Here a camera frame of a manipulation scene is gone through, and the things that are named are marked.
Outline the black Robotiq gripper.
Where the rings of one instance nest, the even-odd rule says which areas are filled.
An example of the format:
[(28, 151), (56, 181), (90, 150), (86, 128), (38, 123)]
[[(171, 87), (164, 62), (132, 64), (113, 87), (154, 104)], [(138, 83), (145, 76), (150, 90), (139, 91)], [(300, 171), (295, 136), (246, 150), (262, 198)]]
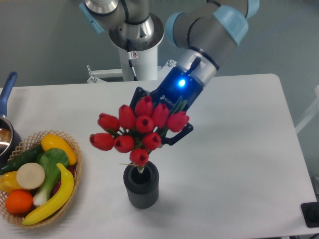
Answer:
[[(135, 108), (141, 98), (150, 95), (153, 103), (165, 103), (171, 110), (179, 97), (182, 97), (183, 100), (187, 100), (183, 110), (188, 111), (202, 90), (203, 86), (194, 78), (187, 76), (186, 73), (178, 67), (173, 67), (160, 85), (151, 93), (142, 87), (137, 87), (130, 102), (130, 107)], [(162, 147), (166, 144), (173, 146), (191, 133), (193, 129), (193, 125), (187, 123), (180, 132), (175, 133), (172, 137), (167, 137), (168, 130), (161, 138), (160, 146)]]

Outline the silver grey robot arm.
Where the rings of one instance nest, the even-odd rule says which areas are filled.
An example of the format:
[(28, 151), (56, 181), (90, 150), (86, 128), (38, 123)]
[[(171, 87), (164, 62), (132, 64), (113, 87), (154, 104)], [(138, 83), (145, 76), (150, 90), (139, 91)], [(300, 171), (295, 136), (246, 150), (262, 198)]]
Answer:
[(164, 37), (184, 54), (152, 92), (136, 88), (133, 110), (149, 109), (142, 102), (165, 104), (164, 117), (187, 111), (248, 31), (257, 0), (209, 0), (190, 13), (175, 13), (166, 24), (149, 10), (147, 0), (84, 0), (80, 9), (92, 28), (108, 32), (119, 50), (126, 81), (157, 78), (157, 47)]

